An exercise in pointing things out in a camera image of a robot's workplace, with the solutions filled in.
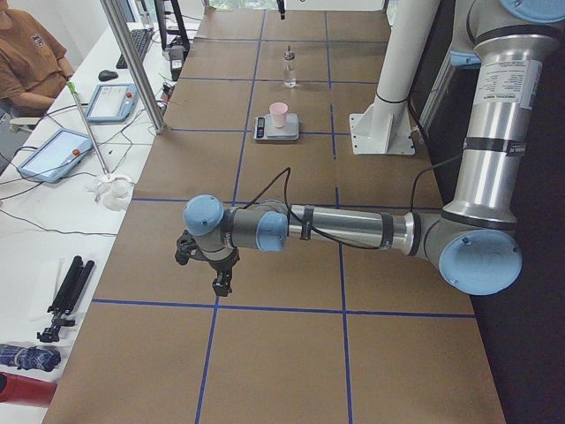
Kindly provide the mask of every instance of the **digital scale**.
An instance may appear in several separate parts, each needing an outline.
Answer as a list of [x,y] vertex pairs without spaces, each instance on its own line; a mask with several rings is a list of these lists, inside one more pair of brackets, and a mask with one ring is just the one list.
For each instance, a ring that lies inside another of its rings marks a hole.
[[88,104],[87,120],[91,124],[124,122],[138,97],[135,84],[99,84]]
[[298,139],[298,135],[298,116],[296,113],[287,114],[286,125],[283,128],[277,128],[273,125],[273,119],[270,114],[264,117],[255,117],[253,138],[258,143],[291,143]]
[[92,141],[87,135],[60,129],[18,167],[18,172],[25,177],[55,183],[91,148]]

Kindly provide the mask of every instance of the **brown t-shirt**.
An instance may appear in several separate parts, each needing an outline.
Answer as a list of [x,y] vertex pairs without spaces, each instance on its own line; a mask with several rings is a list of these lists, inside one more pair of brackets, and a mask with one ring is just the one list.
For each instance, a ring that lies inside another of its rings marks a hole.
[[6,13],[13,25],[0,29],[0,99],[25,92],[57,97],[66,82],[57,60],[66,48],[29,13],[13,9]]

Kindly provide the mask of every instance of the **tablet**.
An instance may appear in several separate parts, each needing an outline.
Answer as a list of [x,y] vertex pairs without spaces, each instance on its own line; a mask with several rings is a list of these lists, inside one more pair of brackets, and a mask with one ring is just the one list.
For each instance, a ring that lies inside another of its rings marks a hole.
[[92,148],[90,138],[70,130],[60,129],[43,143],[19,167],[25,177],[55,183],[64,177]]
[[87,120],[94,124],[124,122],[138,100],[134,84],[99,84],[87,107]]

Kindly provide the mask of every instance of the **keyboard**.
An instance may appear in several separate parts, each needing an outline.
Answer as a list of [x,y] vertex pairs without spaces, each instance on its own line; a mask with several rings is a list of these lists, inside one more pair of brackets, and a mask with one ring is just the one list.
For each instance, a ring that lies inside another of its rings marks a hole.
[[[133,45],[138,52],[139,59],[143,62],[147,51],[149,50],[149,46],[151,45],[151,36],[153,35],[152,29],[133,29],[130,31],[130,36],[133,40]],[[124,55],[121,55],[120,58],[117,60],[116,64],[117,69],[126,69],[127,63],[125,62]]]

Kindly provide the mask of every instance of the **computer mouse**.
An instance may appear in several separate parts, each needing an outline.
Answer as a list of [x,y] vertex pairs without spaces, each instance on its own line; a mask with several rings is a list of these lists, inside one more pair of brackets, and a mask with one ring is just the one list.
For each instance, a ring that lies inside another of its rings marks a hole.
[[110,69],[104,69],[98,74],[98,80],[100,81],[110,81],[117,78],[117,72],[111,71]]

